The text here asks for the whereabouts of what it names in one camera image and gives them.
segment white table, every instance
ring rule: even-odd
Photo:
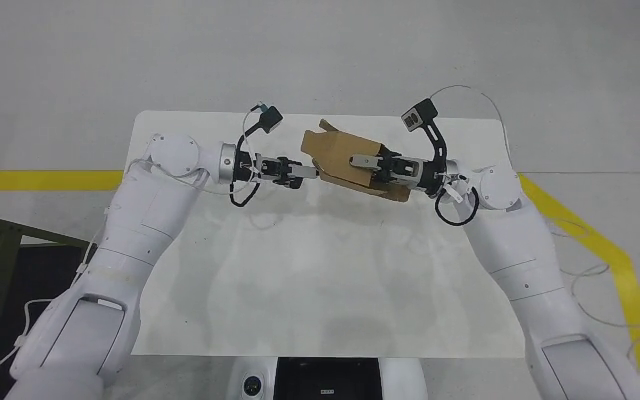
[[[127,160],[153,133],[235,143],[242,117],[143,112]],[[408,133],[398,117],[285,115],[271,134],[252,136],[254,150],[310,164],[300,143],[321,117],[431,157],[425,134]],[[474,168],[507,162],[497,121],[437,124],[450,158]],[[244,209],[203,193],[145,287],[134,354],[522,357],[506,297],[463,230],[433,207],[419,193],[394,203],[320,180],[297,191],[265,184]]]

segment black cable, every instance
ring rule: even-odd
[[[476,216],[476,212],[478,212],[478,208],[480,207],[480,196],[478,195],[478,191],[476,190],[476,188],[474,187],[471,188],[471,193],[473,193],[473,195],[476,198],[473,204],[473,211],[471,211],[471,215],[469,215],[469,218],[465,219],[462,222],[449,221],[440,212],[440,200],[442,199],[442,196],[444,196],[446,192],[447,192],[446,190],[441,189],[440,193],[438,193],[438,197],[436,198],[436,214],[438,214],[438,217],[440,217],[440,219],[443,220],[446,224],[451,226],[462,226],[471,222],[471,220]]]
[[[242,144],[244,143],[244,138],[251,136],[251,134],[257,131],[258,128],[259,128],[258,124],[255,124],[251,128],[247,129],[244,135],[240,136],[240,138],[238,139],[238,143],[236,144],[236,152],[239,152],[240,149],[242,148]],[[238,203],[235,197],[233,196],[233,182],[235,182],[235,177],[232,178],[231,184],[229,185],[229,189],[230,189],[229,191],[231,192],[229,193],[229,200],[231,200],[231,204],[233,204],[236,207],[246,206],[249,203],[249,201],[251,201],[253,196],[256,194],[258,189],[260,188],[260,182],[257,182],[256,185],[253,187],[253,190],[251,190],[251,193],[249,193],[249,195],[244,200]]]

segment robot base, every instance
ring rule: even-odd
[[[226,400],[427,400],[417,358],[239,357]]]

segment cardboard box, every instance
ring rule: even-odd
[[[313,165],[320,171],[320,179],[372,196],[405,202],[409,200],[406,186],[371,181],[371,171],[349,164],[353,154],[376,156],[381,143],[342,132],[326,120],[320,120],[324,132],[306,131],[300,150],[313,158]]]

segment cable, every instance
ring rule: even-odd
[[[587,236],[591,235],[591,232],[586,227],[582,226],[581,224],[579,224],[577,222],[573,222],[573,221],[569,221],[569,220],[565,220],[565,219],[561,219],[561,218],[548,218],[548,220],[551,221],[552,223],[553,223],[554,220],[556,220],[556,221],[562,221],[562,222],[566,222],[566,223],[569,223],[569,224],[573,224],[573,225],[581,228],[585,232],[585,234],[582,235],[582,236],[573,237],[573,236],[569,236],[567,234],[551,231],[551,234],[554,235],[554,236],[577,240],[577,239],[581,239],[581,238],[584,238],[584,237],[587,237]],[[611,326],[611,327],[614,327],[614,328],[640,329],[640,325],[620,324],[620,323],[617,323],[617,322],[606,321],[606,320],[604,320],[602,318],[596,317],[595,315],[593,315],[589,311],[587,311],[587,309],[582,305],[582,303],[578,299],[578,296],[575,293],[575,287],[576,287],[576,284],[578,283],[578,281],[580,279],[586,278],[586,277],[599,276],[599,275],[604,274],[605,272],[608,272],[609,270],[610,270],[609,264],[605,264],[605,263],[600,263],[600,264],[594,265],[594,266],[589,267],[589,268],[587,268],[587,269],[585,269],[585,270],[583,270],[582,272],[579,272],[579,273],[570,272],[570,271],[567,271],[567,270],[564,270],[564,269],[560,268],[560,272],[562,272],[563,274],[567,274],[569,276],[573,276],[574,277],[574,279],[571,281],[571,285],[569,287],[569,291],[571,293],[571,297],[573,297],[573,299],[575,300],[575,302],[578,305],[578,307],[580,308],[580,310],[587,317],[589,317],[592,320],[594,320],[596,322],[599,322],[599,323],[601,323],[603,325]],[[640,343],[640,339],[636,339],[633,342],[631,342],[631,345],[627,349],[626,357],[627,357],[627,359],[629,361],[631,361],[631,356],[633,354],[633,350],[636,348],[636,346],[639,343]]]
[[[441,89],[436,90],[431,96],[429,96],[430,98],[433,98],[435,95],[437,95],[440,92],[443,92],[445,90],[451,89],[451,88],[464,88],[464,89],[469,89],[472,90],[476,93],[481,94],[482,96],[486,97],[487,100],[489,100],[491,102],[491,105],[493,106],[493,108],[496,110],[496,114],[498,114],[498,118],[500,119],[500,125],[502,126],[502,135],[504,138],[504,145],[505,145],[505,150],[507,151],[507,158],[509,159],[509,163],[511,164],[511,166],[513,167],[513,159],[511,158],[511,148],[509,146],[509,136],[507,135],[507,129],[504,125],[504,120],[502,118],[502,113],[500,112],[500,109],[498,108],[497,104],[493,101],[493,99],[491,97],[489,97],[487,94],[485,94],[484,92],[482,92],[481,90],[474,88],[472,86],[467,86],[467,85],[449,85],[449,86],[445,86]],[[438,215],[440,216],[440,212],[438,209],[438,199],[436,199],[436,213],[438,213]],[[568,234],[564,234],[564,233],[558,233],[558,232],[553,232],[551,231],[551,234],[554,236],[558,236],[558,237],[565,237],[565,238],[571,238],[573,240],[578,240],[578,239],[583,239],[586,238],[588,236],[591,235],[591,232],[584,226],[582,226],[581,224],[577,223],[577,222],[573,222],[573,221],[569,221],[569,220],[565,220],[565,219],[561,219],[561,218],[550,218],[549,220],[551,221],[562,221],[568,224],[572,224],[575,225],[578,228],[581,228],[584,231],[584,234],[580,235],[580,236],[570,236]],[[563,269],[560,269],[560,271],[564,274],[573,276],[574,279],[571,282],[571,286],[570,286],[570,291],[571,291],[571,296],[575,299],[576,303],[578,304],[578,307],[580,307],[580,309],[582,310],[582,312],[589,318],[591,318],[592,320],[599,322],[601,324],[604,325],[608,325],[608,326],[612,326],[612,327],[616,327],[616,328],[632,328],[632,329],[640,329],[640,325],[629,325],[629,324],[619,324],[619,323],[615,323],[615,322],[610,322],[610,321],[606,321],[603,320],[601,318],[598,318],[596,316],[594,316],[593,314],[591,314],[589,311],[587,311],[585,309],[585,307],[580,303],[580,301],[578,300],[577,296],[575,295],[575,286],[577,284],[577,282],[585,277],[594,277],[594,276],[599,276],[604,274],[605,272],[609,271],[610,267],[608,264],[598,264],[598,265],[594,265],[592,267],[589,267],[587,269],[585,269],[584,271],[580,272],[580,273],[573,273],[573,272],[569,272]],[[640,343],[640,339],[637,339],[635,341],[633,341],[631,343],[631,345],[629,346],[629,349],[627,351],[627,358],[629,360],[631,360],[631,354],[634,350],[634,348]]]
[[[78,269],[76,269],[76,274],[73,277],[73,280],[71,281],[71,285],[69,287],[73,286],[78,281],[78,279],[80,279],[80,276],[84,273],[84,271],[87,269],[87,266],[89,265],[87,261],[89,259],[89,253],[91,252],[91,248],[96,243],[96,238],[98,237],[98,234],[102,231],[102,229],[104,229],[105,225],[107,224],[107,215],[106,215],[107,210],[105,210],[105,216],[104,216],[104,219],[102,220],[102,224],[100,224],[100,227],[96,230],[96,232],[91,237],[89,246],[87,246],[87,250],[84,252],[84,257],[82,257],[82,263],[80,263],[80,265],[78,266]]]
[[[636,324],[636,325],[632,325],[632,324],[619,324],[616,322],[610,322],[610,321],[605,321],[601,318],[598,318],[596,316],[594,316],[593,314],[591,314],[589,311],[587,311],[584,306],[582,304],[580,304],[580,302],[578,301],[576,294],[575,294],[575,286],[576,283],[578,283],[578,281],[581,278],[584,278],[586,276],[596,276],[596,275],[601,275],[603,274],[605,271],[607,271],[609,269],[609,266],[606,265],[606,268],[602,271],[596,272],[596,273],[592,273],[589,275],[589,273],[591,271],[593,271],[596,268],[600,268],[602,267],[603,264],[598,264],[598,265],[594,265],[593,267],[589,267],[587,269],[585,269],[584,271],[582,271],[581,273],[575,275],[575,279],[571,282],[571,286],[570,286],[570,291],[571,291],[571,296],[573,296],[576,299],[576,303],[578,304],[578,307],[580,307],[580,309],[582,310],[582,312],[584,312],[589,318],[593,319],[594,321],[598,321],[601,324],[605,324],[605,325],[609,325],[609,326],[614,326],[616,328],[633,328],[633,329],[640,329],[640,324]]]
[[[440,200],[442,200],[442,196],[444,196],[444,194],[446,193],[446,190],[441,190],[440,193],[438,193],[438,197],[436,197],[436,214],[438,215],[438,217],[440,217],[440,219],[443,220],[446,224],[451,225],[451,226],[462,226],[462,225],[466,225],[469,222],[471,222],[471,220],[476,216],[476,213],[478,212],[478,208],[480,207],[480,196],[478,195],[478,191],[476,190],[476,188],[472,187],[471,188],[471,192],[473,193],[473,196],[475,197],[475,200],[473,202],[473,210],[471,211],[471,215],[469,215],[469,217],[467,219],[465,219],[464,221],[453,222],[453,221],[450,221],[450,220],[446,219],[444,217],[444,215],[442,215],[442,213],[440,212]]]
[[[24,329],[22,330],[22,335],[16,338],[16,342],[14,344],[13,349],[9,352],[9,354],[4,356],[2,360],[0,360],[0,365],[4,364],[8,359],[11,358],[11,356],[13,356],[20,349],[20,346],[22,346],[22,343],[27,337],[27,333],[29,332],[29,325],[31,324],[31,318],[29,316],[29,306],[33,303],[48,303],[51,300],[52,299],[29,300],[24,304]]]
[[[243,189],[253,179],[253,176],[255,174],[254,168],[255,168],[255,165],[257,165],[255,153],[253,152],[253,149],[251,148],[251,144],[249,143],[249,136],[251,136],[251,134],[257,130],[257,125],[254,125],[253,127],[249,128],[249,131],[245,129],[245,125],[247,123],[247,118],[249,117],[249,115],[255,110],[257,110],[258,108],[259,108],[259,105],[256,105],[251,110],[249,110],[247,114],[245,114],[244,119],[242,120],[242,135],[240,135],[240,138],[238,139],[238,143],[236,144],[236,152],[238,152],[242,148],[242,143],[243,142],[247,143],[247,147],[249,148],[249,158],[251,158],[251,163],[253,164],[252,166],[249,167],[251,170],[251,176],[249,177],[249,180],[245,182],[245,184],[242,186]],[[233,204],[236,207],[244,207],[247,205],[247,203],[249,203],[249,201],[251,201],[253,196],[255,196],[259,188],[260,188],[260,182],[256,182],[255,186],[251,190],[251,193],[249,193],[249,195],[244,200],[238,203],[235,200],[233,195],[237,193],[239,190],[238,191],[234,190],[234,180],[232,180],[231,184],[229,185],[229,200],[231,200],[231,204]]]
[[[444,92],[445,90],[451,89],[451,88],[464,88],[464,89],[469,89],[471,91],[474,91],[476,93],[481,94],[482,96],[486,97],[487,100],[489,100],[491,102],[491,105],[493,106],[493,108],[496,110],[496,113],[498,114],[498,118],[500,119],[500,125],[502,125],[502,136],[504,137],[504,147],[507,150],[507,158],[509,159],[509,163],[511,164],[511,166],[513,167],[513,161],[511,160],[511,149],[509,147],[509,136],[507,135],[507,129],[504,126],[504,120],[502,119],[502,113],[500,112],[500,109],[498,108],[498,106],[496,105],[496,103],[493,101],[493,99],[491,97],[489,97],[488,95],[486,95],[484,92],[482,92],[480,89],[475,88],[473,86],[467,86],[467,85],[449,85],[449,86],[445,86],[443,88],[440,88],[438,90],[436,90],[435,92],[433,92],[433,94],[431,96],[429,96],[429,98],[433,99],[433,96],[437,95],[440,92]]]

